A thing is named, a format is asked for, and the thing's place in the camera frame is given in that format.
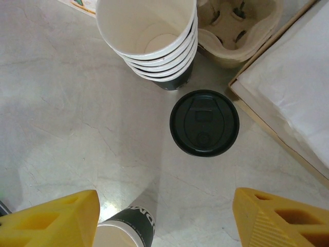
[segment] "coffee cup lid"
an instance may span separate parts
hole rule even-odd
[[[188,154],[201,157],[226,152],[234,144],[239,127],[233,103],[210,90],[183,96],[170,116],[170,131],[176,144]]]

